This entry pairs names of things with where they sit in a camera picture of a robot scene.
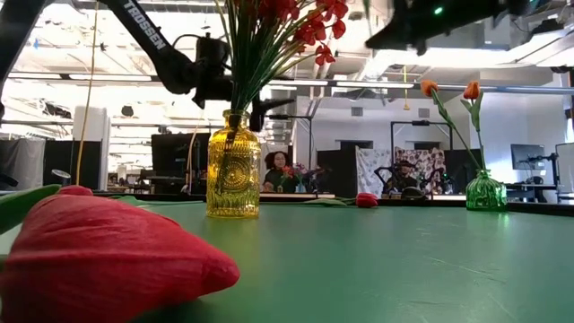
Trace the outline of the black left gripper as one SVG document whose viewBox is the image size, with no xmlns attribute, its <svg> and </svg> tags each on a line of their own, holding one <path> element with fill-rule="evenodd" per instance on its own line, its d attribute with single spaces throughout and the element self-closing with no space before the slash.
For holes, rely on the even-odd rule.
<svg viewBox="0 0 574 323">
<path fill-rule="evenodd" d="M 295 101 L 295 99 L 269 99 L 263 103 L 260 98 L 260 89 L 237 83 L 231 78 L 202 80 L 196 87 L 193 101 L 198 106 L 203 107 L 206 100 L 227 101 L 230 104 L 230 111 L 238 115 L 242 115 L 248 107 L 251 107 L 249 128 L 255 132 L 261 130 L 266 110 L 288 105 Z"/>
</svg>

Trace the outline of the orange tulip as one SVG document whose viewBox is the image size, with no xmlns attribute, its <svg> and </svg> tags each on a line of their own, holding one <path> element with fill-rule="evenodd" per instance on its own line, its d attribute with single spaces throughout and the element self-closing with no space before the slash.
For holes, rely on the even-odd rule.
<svg viewBox="0 0 574 323">
<path fill-rule="evenodd" d="M 485 177 L 489 174 L 489 171 L 486 169 L 486 163 L 484 159 L 484 146 L 481 133 L 480 112 L 482 100 L 483 91 L 481 90 L 480 84 L 477 81 L 470 82 L 465 88 L 461 103 L 465 106 L 466 110 L 470 114 L 471 123 L 478 138 L 479 148 L 481 151 L 481 166 L 478 170 L 479 177 Z"/>
<path fill-rule="evenodd" d="M 443 102 L 440 100 L 439 95 L 438 95 L 438 91 L 439 91 L 438 84 L 434 81 L 423 80 L 423 81 L 421 81 L 421 91 L 425 96 L 432 98 L 433 104 L 438 108 L 439 115 L 443 118 L 443 120 L 447 123 L 447 125 L 456 133 L 458 139 L 461 141 L 464 148 L 468 152 L 474 165 L 479 170 L 481 170 L 483 167 L 478 162 L 478 160 L 473 156 L 470 147 L 465 142 L 465 139 L 462 137 L 461 133 L 458 131 L 456 124 L 454 123 L 454 121 L 450 117 L 450 115 L 448 114 L 447 109 L 444 107 Z"/>
</svg>

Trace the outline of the red flower bunch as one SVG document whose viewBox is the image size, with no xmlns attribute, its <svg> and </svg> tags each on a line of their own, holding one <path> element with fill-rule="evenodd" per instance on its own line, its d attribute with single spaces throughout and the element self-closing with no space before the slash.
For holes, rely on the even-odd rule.
<svg viewBox="0 0 574 323">
<path fill-rule="evenodd" d="M 298 63 L 331 64 L 327 35 L 346 32 L 346 0 L 214 0 L 230 45 L 231 77 L 260 91 Z"/>
</svg>

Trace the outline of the red tulip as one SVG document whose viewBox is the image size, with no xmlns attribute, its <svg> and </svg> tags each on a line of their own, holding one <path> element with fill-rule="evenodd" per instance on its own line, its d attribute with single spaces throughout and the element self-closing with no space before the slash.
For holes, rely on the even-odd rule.
<svg viewBox="0 0 574 323">
<path fill-rule="evenodd" d="M 306 204 L 323 206 L 357 206 L 359 208 L 374 208 L 378 206 L 378 197 L 371 193 L 359 193 L 356 197 L 321 197 L 306 201 Z"/>
<path fill-rule="evenodd" d="M 232 287 L 236 262 L 170 218 L 48 185 L 0 197 L 1 323 L 128 323 Z"/>
<path fill-rule="evenodd" d="M 92 196 L 92 190 L 90 188 L 85 188 L 79 185 L 69 185 L 61 187 L 57 193 L 59 195 L 71 195 L 71 196 Z"/>
</svg>

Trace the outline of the black monitor on arm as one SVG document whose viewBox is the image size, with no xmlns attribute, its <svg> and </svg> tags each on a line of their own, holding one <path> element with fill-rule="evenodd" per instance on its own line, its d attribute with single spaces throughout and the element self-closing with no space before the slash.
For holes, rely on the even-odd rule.
<svg viewBox="0 0 574 323">
<path fill-rule="evenodd" d="M 510 152 L 514 170 L 545 169 L 545 150 L 541 144 L 512 144 Z"/>
</svg>

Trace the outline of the yellow glass vase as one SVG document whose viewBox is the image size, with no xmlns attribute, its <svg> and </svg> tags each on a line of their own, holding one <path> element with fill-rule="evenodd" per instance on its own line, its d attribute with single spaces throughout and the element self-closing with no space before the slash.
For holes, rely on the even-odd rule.
<svg viewBox="0 0 574 323">
<path fill-rule="evenodd" d="M 261 146 L 249 130 L 249 114 L 223 112 L 224 127 L 208 144 L 206 214 L 222 219 L 256 219 L 260 201 Z"/>
</svg>

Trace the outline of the green glass vase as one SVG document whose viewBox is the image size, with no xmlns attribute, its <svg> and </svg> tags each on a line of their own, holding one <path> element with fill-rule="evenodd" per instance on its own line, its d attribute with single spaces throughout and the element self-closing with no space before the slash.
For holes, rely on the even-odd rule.
<svg viewBox="0 0 574 323">
<path fill-rule="evenodd" d="M 507 210 L 506 186 L 493 179 L 489 170 L 479 170 L 465 188 L 465 207 L 470 211 L 502 212 Z"/>
</svg>

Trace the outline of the ceiling light strip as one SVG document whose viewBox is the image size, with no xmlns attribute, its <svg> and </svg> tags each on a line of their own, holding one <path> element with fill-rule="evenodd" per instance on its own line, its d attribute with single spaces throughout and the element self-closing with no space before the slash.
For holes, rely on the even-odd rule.
<svg viewBox="0 0 574 323">
<path fill-rule="evenodd" d="M 412 89 L 413 83 L 392 82 L 361 82 L 336 80 L 272 80 L 269 85 L 308 86 L 308 87 L 341 87 L 341 88 L 373 88 L 373 89 Z"/>
<path fill-rule="evenodd" d="M 70 81 L 103 81 L 103 82 L 152 82 L 149 75 L 122 75 L 122 74 L 52 74 L 52 73 L 29 73 L 11 72 L 9 79 L 30 80 L 70 80 Z"/>
</svg>

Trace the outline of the colourful background flower bouquet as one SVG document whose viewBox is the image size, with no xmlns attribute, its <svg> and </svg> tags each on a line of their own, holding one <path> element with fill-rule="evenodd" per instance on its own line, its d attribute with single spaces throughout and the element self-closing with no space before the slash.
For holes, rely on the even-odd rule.
<svg viewBox="0 0 574 323">
<path fill-rule="evenodd" d="M 295 193 L 313 193 L 317 191 L 318 177 L 326 172 L 326 169 L 317 167 L 308 170 L 303 164 L 295 163 L 292 166 L 282 168 L 280 185 L 277 187 L 278 193 L 284 192 L 283 185 L 287 181 L 294 183 Z"/>
</svg>

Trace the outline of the large black monitor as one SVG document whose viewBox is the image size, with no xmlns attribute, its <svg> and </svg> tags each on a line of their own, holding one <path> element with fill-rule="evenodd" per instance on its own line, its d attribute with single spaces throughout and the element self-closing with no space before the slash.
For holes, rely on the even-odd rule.
<svg viewBox="0 0 574 323">
<path fill-rule="evenodd" d="M 187 162 L 193 172 L 207 171 L 208 133 L 152 135 L 152 169 L 158 176 L 184 178 Z"/>
</svg>

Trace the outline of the white pillar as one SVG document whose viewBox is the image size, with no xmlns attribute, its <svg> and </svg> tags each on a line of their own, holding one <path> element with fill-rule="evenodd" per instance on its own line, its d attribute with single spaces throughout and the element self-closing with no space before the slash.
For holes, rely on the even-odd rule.
<svg viewBox="0 0 574 323">
<path fill-rule="evenodd" d="M 76 178 L 77 155 L 82 131 L 83 154 L 79 184 L 92 190 L 107 187 L 109 137 L 111 121 L 105 108 L 88 108 L 86 125 L 83 124 L 85 107 L 76 106 L 73 116 L 74 157 L 72 163 L 73 179 Z"/>
</svg>

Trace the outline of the green table mat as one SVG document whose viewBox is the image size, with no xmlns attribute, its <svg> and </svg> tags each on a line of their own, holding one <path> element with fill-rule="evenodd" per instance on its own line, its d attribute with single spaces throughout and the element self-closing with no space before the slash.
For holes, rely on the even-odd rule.
<svg viewBox="0 0 574 323">
<path fill-rule="evenodd" d="M 574 323 L 574 218 L 463 207 L 149 205 L 231 256 L 229 289 L 130 323 Z"/>
</svg>

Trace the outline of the black cone-shaped lamp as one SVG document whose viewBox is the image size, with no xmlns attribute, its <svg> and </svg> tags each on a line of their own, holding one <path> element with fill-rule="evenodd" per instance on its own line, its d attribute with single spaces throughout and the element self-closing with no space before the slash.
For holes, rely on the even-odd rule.
<svg viewBox="0 0 574 323">
<path fill-rule="evenodd" d="M 63 170 L 53 169 L 51 176 L 54 181 L 63 187 L 71 184 L 72 176 Z"/>
</svg>

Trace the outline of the grey curtain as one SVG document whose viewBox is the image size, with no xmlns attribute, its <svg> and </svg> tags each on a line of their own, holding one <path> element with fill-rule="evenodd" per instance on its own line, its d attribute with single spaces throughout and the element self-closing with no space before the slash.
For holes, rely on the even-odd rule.
<svg viewBox="0 0 574 323">
<path fill-rule="evenodd" d="M 43 185 L 45 145 L 42 139 L 0 140 L 0 191 Z"/>
</svg>

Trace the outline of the black aluminium table frame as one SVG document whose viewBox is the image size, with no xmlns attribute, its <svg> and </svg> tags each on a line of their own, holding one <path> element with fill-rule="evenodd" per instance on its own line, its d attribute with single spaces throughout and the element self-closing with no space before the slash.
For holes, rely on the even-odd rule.
<svg viewBox="0 0 574 323">
<path fill-rule="evenodd" d="M 149 205 L 173 204 L 176 203 L 204 203 L 206 197 L 202 195 L 187 194 L 133 194 L 133 193 L 113 193 L 96 191 L 95 196 L 120 199 L 127 202 L 135 202 L 137 205 L 147 203 Z M 260 194 L 261 204 L 280 205 L 323 205 L 323 206 L 355 206 L 354 198 L 331 197 L 329 195 L 313 194 Z M 434 199 L 427 200 L 401 200 L 401 199 L 379 199 L 378 206 L 393 207 L 463 207 L 465 201 L 456 199 Z M 539 203 L 507 203 L 507 211 L 525 214 L 542 214 L 552 216 L 565 216 L 574 218 L 574 205 L 566 204 L 539 204 Z"/>
</svg>

